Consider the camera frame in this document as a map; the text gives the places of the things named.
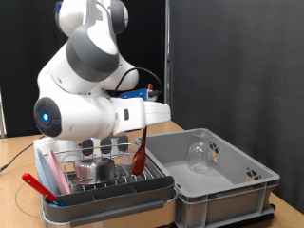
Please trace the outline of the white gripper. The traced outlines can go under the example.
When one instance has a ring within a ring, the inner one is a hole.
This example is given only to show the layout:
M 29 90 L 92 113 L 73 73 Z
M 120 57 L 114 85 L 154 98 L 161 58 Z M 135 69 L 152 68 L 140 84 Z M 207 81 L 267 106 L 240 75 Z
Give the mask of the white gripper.
M 145 101 L 143 98 L 111 98 L 116 112 L 113 135 L 144 129 L 149 125 L 166 123 L 171 120 L 168 104 Z

